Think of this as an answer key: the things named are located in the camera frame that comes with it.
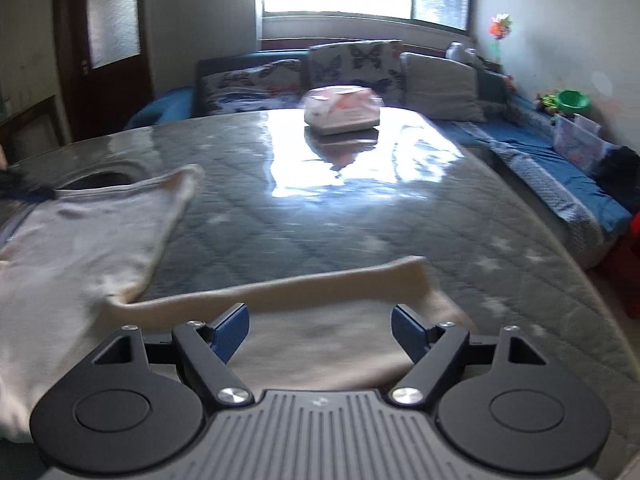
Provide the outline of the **cream white sweatshirt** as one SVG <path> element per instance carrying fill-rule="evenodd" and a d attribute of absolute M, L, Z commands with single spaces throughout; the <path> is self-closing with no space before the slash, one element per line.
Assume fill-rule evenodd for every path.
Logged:
<path fill-rule="evenodd" d="M 253 277 L 232 278 L 186 232 L 203 169 L 182 167 L 130 185 L 64 191 L 26 216 L 1 247 L 1 435 L 29 440 L 36 403 L 103 338 L 213 321 L 246 304 L 250 338 L 232 367 L 255 392 L 384 384 L 408 366 L 390 336 L 406 304 L 428 322 L 470 326 L 424 258 L 322 272 L 294 259 L 267 280 L 266 252 L 241 249 Z"/>

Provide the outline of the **round black induction cooktop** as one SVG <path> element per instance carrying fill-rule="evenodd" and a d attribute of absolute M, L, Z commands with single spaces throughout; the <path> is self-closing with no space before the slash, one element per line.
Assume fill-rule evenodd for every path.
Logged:
<path fill-rule="evenodd" d="M 143 177 L 137 174 L 119 170 L 101 170 L 78 177 L 58 188 L 60 190 L 86 190 L 87 188 L 110 188 L 111 186 L 121 186 L 133 184 L 142 180 Z"/>

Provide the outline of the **dark wooden door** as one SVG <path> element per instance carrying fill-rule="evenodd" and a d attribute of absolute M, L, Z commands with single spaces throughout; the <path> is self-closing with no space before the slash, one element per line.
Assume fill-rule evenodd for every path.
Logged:
<path fill-rule="evenodd" d="M 53 0 L 53 28 L 72 140 L 122 131 L 153 94 L 143 0 Z"/>

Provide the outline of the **blue sofa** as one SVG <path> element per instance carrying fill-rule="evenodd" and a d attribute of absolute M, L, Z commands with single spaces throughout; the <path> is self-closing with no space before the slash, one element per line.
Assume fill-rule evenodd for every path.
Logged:
<path fill-rule="evenodd" d="M 216 105 L 207 81 L 229 72 L 295 60 L 300 79 L 310 79 L 305 50 L 267 50 L 198 62 L 196 84 L 172 89 L 129 119 L 128 128 L 176 122 L 209 114 L 266 110 L 264 98 L 242 94 Z M 551 145 L 550 120 L 526 119 L 525 108 L 506 97 L 506 85 L 495 73 L 478 74 L 484 122 L 438 120 L 450 141 L 471 150 L 506 181 L 585 268 L 596 266 L 619 240 L 639 234 L 639 195 L 614 182 L 613 164 L 624 152 L 616 148 L 591 174 L 574 166 Z"/>

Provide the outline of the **clear plastic storage box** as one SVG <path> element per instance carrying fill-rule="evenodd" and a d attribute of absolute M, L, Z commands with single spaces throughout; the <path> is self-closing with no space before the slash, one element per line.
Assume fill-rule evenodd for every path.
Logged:
<path fill-rule="evenodd" d="M 553 149 L 582 170 L 592 174 L 614 145 L 561 115 L 554 116 Z"/>

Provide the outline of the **black backpack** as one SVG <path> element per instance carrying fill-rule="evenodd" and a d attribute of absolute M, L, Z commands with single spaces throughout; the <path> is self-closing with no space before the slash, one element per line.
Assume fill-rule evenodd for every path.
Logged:
<path fill-rule="evenodd" d="M 639 155 L 627 148 L 611 148 L 594 173 L 599 188 L 631 212 L 639 209 Z"/>

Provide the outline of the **beige cushion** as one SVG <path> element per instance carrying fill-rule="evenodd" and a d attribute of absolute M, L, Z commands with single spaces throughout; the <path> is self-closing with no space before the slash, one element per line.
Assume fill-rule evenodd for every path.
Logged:
<path fill-rule="evenodd" d="M 400 56 L 405 104 L 431 120 L 486 122 L 478 102 L 477 73 L 465 64 L 411 52 Z"/>

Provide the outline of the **pink white tissue box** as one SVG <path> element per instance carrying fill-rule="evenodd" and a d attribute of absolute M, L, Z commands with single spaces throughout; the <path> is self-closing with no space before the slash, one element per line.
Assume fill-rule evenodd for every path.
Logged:
<path fill-rule="evenodd" d="M 305 124 L 320 136 L 374 128 L 380 124 L 384 106 L 373 90 L 360 86 L 311 89 L 302 104 Z"/>

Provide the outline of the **butterfly cushion lying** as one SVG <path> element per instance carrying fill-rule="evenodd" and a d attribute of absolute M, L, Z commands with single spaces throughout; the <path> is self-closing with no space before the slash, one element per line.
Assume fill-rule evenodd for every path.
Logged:
<path fill-rule="evenodd" d="M 212 116 L 297 108 L 304 93 L 302 62 L 286 58 L 205 76 L 198 100 Z"/>

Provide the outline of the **green plastic bowl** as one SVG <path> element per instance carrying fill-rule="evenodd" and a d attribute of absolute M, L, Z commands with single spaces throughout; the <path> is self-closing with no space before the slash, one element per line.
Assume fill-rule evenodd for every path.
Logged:
<path fill-rule="evenodd" d="M 590 109 L 590 99 L 584 92 L 565 89 L 555 95 L 556 108 L 567 115 L 585 115 Z"/>

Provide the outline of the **butterfly cushion upright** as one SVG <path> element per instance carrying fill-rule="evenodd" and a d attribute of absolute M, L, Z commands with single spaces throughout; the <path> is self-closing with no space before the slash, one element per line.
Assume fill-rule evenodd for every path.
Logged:
<path fill-rule="evenodd" d="M 405 76 L 399 40 L 368 40 L 320 44 L 309 49 L 310 85 L 366 87 L 386 106 L 405 104 Z"/>

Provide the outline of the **white plush toy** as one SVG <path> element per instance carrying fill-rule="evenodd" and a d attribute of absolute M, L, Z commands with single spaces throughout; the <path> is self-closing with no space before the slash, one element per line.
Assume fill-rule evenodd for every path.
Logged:
<path fill-rule="evenodd" d="M 468 48 L 462 42 L 452 42 L 446 50 L 445 58 L 449 61 L 462 63 L 473 67 L 482 67 L 483 62 L 478 58 L 474 48 Z"/>

